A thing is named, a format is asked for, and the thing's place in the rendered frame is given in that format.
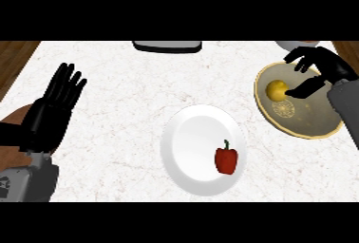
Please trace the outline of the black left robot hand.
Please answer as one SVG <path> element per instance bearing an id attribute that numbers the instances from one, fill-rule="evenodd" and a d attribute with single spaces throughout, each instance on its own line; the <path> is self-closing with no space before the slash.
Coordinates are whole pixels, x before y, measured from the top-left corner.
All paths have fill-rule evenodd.
<path id="1" fill-rule="evenodd" d="M 57 148 L 85 83 L 81 72 L 73 70 L 73 64 L 61 63 L 44 94 L 33 101 L 20 123 L 26 132 L 19 145 L 20 152 L 48 153 Z"/>

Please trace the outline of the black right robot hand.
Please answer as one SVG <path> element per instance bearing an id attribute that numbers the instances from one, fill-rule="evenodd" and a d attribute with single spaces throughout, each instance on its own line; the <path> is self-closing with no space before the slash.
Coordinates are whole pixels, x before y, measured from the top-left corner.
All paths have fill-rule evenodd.
<path id="1" fill-rule="evenodd" d="M 359 75 L 350 67 L 345 60 L 324 47 L 296 47 L 286 57 L 286 63 L 299 59 L 293 70 L 304 73 L 311 65 L 316 66 L 319 76 L 308 78 L 293 89 L 289 89 L 285 94 L 295 99 L 305 99 L 324 86 L 324 82 L 333 84 L 338 80 L 355 81 Z"/>

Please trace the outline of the pale grey bowl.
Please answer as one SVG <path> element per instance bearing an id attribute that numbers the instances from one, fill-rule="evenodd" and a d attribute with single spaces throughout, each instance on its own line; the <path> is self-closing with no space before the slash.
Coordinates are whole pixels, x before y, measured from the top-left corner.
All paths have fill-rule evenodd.
<path id="1" fill-rule="evenodd" d="M 276 44 L 283 50 L 292 51 L 296 47 L 314 47 L 317 41 L 277 41 Z"/>

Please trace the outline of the yellow lemon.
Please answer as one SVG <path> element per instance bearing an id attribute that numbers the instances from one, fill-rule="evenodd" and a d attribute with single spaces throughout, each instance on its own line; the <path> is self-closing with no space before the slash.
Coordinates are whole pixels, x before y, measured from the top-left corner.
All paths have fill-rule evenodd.
<path id="1" fill-rule="evenodd" d="M 286 98 L 285 92 L 289 90 L 282 80 L 273 80 L 265 86 L 265 96 L 273 102 L 280 102 Z"/>

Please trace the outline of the olive plate with gold rim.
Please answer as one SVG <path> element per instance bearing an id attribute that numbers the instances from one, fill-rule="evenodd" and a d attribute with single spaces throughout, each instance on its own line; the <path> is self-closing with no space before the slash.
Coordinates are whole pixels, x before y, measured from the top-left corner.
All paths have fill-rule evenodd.
<path id="1" fill-rule="evenodd" d="M 286 97 L 283 101 L 273 102 L 264 91 L 274 80 L 280 80 L 293 89 L 317 75 L 311 68 L 299 73 L 293 71 L 293 64 L 279 62 L 262 68 L 254 82 L 255 103 L 265 120 L 287 135 L 308 140 L 327 138 L 344 124 L 326 99 L 330 83 L 324 83 L 323 88 L 307 99 Z"/>

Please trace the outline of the white oval plate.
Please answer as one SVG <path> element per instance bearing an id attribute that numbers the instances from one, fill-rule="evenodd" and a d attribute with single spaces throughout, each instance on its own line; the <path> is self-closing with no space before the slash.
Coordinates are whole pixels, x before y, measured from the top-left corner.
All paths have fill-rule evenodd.
<path id="1" fill-rule="evenodd" d="M 214 165 L 215 150 L 237 152 L 234 172 L 221 174 Z M 245 167 L 245 138 L 231 116 L 217 107 L 184 107 L 169 119 L 159 143 L 163 168 L 183 191 L 196 196 L 222 194 Z"/>

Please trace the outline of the brown round wooden object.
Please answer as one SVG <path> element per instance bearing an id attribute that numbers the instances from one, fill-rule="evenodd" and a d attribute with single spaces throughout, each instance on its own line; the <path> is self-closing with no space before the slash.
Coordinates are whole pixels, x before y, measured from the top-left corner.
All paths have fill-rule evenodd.
<path id="1" fill-rule="evenodd" d="M 30 163 L 30 158 L 19 151 L 23 134 L 19 125 L 30 105 L 25 105 L 0 121 L 0 172 Z"/>

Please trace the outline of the grey and black appliance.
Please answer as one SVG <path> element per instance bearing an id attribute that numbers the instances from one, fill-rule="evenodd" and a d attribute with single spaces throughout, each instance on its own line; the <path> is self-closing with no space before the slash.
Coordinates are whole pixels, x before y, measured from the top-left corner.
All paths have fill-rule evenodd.
<path id="1" fill-rule="evenodd" d="M 155 53 L 196 53 L 202 49 L 200 41 L 132 41 L 134 48 Z"/>

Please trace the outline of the red bell pepper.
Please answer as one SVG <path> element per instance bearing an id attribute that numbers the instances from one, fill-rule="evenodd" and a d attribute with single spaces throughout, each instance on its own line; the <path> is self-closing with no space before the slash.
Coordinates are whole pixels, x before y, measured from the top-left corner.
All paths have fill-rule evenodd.
<path id="1" fill-rule="evenodd" d="M 234 172 L 237 161 L 237 152 L 230 148 L 230 143 L 224 140 L 224 147 L 215 149 L 214 165 L 217 172 L 230 175 Z"/>

